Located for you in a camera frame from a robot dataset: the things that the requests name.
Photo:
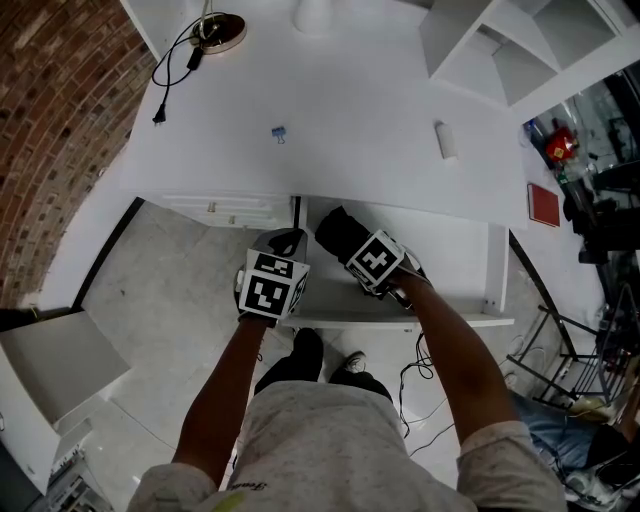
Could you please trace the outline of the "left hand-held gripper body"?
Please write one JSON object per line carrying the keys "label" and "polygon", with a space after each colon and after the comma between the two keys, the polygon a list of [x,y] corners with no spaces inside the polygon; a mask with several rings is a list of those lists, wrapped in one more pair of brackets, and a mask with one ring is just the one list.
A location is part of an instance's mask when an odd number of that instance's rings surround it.
{"label": "left hand-held gripper body", "polygon": [[271,325],[288,318],[304,293],[309,271],[305,263],[249,249],[234,280],[240,315]]}

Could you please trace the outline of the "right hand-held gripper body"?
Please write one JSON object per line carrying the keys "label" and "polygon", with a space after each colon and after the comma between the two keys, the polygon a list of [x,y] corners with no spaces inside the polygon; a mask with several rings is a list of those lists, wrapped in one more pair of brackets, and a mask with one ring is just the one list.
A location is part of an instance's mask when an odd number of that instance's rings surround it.
{"label": "right hand-held gripper body", "polygon": [[390,281],[390,276],[398,270],[431,284],[417,255],[382,229],[369,236],[348,260],[345,268],[358,280],[367,295],[379,300],[391,296],[406,310],[412,310],[413,305],[405,292]]}

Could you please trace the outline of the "black cloth bundle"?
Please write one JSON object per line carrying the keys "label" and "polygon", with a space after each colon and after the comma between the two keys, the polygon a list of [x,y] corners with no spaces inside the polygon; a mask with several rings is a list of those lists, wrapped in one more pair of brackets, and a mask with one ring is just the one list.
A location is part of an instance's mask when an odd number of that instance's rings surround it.
{"label": "black cloth bundle", "polygon": [[343,207],[337,207],[320,222],[315,231],[315,239],[345,268],[348,260],[371,234],[373,233],[350,216]]}

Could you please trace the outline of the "white drawer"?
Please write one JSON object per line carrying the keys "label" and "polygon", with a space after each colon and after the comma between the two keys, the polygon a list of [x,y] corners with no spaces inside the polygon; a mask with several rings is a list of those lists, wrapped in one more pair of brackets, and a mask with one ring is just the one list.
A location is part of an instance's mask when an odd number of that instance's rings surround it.
{"label": "white drawer", "polygon": [[[306,200],[306,228],[313,233],[334,208],[346,212],[370,231],[383,229],[414,254],[443,299],[473,328],[513,324],[504,316],[508,280],[509,231],[440,214],[357,201],[311,197]],[[307,250],[311,266],[306,290],[287,327],[319,329],[399,329],[419,322],[391,297],[365,295],[338,260],[315,241]]]}

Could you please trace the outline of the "person's left forearm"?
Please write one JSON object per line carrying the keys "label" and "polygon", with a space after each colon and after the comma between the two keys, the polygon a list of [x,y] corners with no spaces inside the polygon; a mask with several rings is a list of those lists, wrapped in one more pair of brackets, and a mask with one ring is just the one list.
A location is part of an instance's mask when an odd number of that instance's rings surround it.
{"label": "person's left forearm", "polygon": [[243,423],[253,372],[268,322],[243,318],[183,422],[172,461],[203,471],[220,485]]}

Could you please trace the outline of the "person's right forearm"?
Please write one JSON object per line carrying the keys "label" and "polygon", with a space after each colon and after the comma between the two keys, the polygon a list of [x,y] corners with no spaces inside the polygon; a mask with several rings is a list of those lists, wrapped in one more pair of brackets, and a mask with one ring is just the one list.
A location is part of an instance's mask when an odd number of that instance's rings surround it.
{"label": "person's right forearm", "polygon": [[411,301],[449,401],[460,442],[490,425],[519,419],[501,370],[477,333],[424,279],[393,276]]}

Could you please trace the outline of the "white desk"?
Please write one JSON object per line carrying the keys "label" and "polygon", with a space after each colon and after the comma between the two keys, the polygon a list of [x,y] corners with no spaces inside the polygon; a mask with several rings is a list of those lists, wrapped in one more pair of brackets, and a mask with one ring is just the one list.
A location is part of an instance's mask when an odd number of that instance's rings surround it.
{"label": "white desk", "polygon": [[[306,228],[311,197],[525,225],[519,123],[430,79],[423,9],[347,1],[332,35],[310,37],[292,23],[295,0],[218,0],[246,36],[189,70],[199,0],[123,3],[162,61],[125,150],[124,189],[210,226]],[[456,160],[442,158],[437,120],[453,129]]]}

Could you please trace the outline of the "person's black trousers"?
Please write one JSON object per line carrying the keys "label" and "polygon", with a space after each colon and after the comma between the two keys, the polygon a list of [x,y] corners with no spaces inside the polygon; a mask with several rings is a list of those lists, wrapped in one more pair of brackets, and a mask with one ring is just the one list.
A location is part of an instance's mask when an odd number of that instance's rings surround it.
{"label": "person's black trousers", "polygon": [[[331,374],[328,383],[351,386],[370,391],[393,401],[387,388],[367,370],[358,374],[351,374],[341,369],[340,365]],[[254,387],[257,395],[269,385],[287,381],[305,381],[318,383],[324,358],[324,343],[320,335],[311,328],[297,331],[293,340],[293,350],[281,358]]]}

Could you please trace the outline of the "small white cylinder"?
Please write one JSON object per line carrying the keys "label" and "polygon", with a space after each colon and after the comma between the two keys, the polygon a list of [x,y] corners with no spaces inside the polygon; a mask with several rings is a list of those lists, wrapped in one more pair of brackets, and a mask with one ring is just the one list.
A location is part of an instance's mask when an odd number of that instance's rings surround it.
{"label": "small white cylinder", "polygon": [[434,123],[434,128],[442,158],[445,161],[456,160],[458,158],[458,152],[451,126],[443,121],[437,120]]}

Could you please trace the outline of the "red book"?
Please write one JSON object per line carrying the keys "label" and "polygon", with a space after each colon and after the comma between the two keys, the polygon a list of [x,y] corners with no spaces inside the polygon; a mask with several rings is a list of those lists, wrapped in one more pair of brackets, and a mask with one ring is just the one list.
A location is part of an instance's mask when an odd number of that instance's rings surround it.
{"label": "red book", "polygon": [[560,226],[559,199],[553,192],[533,183],[527,185],[529,219],[552,227]]}

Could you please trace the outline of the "clear bottle green label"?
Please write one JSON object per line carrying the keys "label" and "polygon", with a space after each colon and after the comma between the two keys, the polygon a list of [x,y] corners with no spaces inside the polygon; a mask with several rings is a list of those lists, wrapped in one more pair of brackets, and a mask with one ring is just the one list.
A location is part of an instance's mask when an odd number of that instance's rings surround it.
{"label": "clear bottle green label", "polygon": [[555,164],[555,179],[560,185],[584,182],[593,187],[593,176],[597,173],[597,167],[593,162],[583,164],[578,160],[567,160]]}

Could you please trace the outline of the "red drink bottle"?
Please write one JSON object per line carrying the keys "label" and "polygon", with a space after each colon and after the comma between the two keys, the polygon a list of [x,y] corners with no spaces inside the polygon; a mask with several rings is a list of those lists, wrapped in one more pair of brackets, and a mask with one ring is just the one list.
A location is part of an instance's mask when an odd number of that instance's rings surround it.
{"label": "red drink bottle", "polygon": [[559,127],[547,140],[545,152],[552,162],[564,162],[576,156],[580,143],[568,127]]}

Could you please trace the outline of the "black metal rack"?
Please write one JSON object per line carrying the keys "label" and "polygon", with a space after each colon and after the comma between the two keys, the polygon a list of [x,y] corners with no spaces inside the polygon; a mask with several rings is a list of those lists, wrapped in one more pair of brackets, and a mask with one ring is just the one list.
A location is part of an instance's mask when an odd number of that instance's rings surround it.
{"label": "black metal rack", "polygon": [[[507,361],[529,376],[537,379],[541,391],[533,400],[560,410],[595,402],[603,410],[615,400],[631,393],[634,379],[640,373],[640,303],[633,289],[625,283],[612,308],[604,311],[596,328],[591,328],[546,306],[538,310],[543,314],[534,334],[516,355]],[[593,337],[593,345],[578,350],[568,336],[562,339],[555,371],[547,376],[525,362],[535,348],[542,329],[552,319],[558,327],[574,327]]]}

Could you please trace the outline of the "white cabinet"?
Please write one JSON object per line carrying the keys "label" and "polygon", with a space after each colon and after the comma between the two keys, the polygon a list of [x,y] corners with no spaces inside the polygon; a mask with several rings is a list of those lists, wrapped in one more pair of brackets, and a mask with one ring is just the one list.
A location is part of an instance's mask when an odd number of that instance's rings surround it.
{"label": "white cabinet", "polygon": [[0,512],[46,495],[129,369],[85,312],[0,332]]}

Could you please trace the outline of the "blue cloth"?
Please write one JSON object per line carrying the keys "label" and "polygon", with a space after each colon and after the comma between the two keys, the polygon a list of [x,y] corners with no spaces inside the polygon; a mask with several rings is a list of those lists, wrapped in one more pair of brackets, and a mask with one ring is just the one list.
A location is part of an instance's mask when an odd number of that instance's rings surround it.
{"label": "blue cloth", "polygon": [[587,466],[588,454],[600,426],[569,417],[561,410],[543,405],[518,393],[511,393],[522,422],[530,432],[534,445],[556,457],[560,466],[570,472]]}

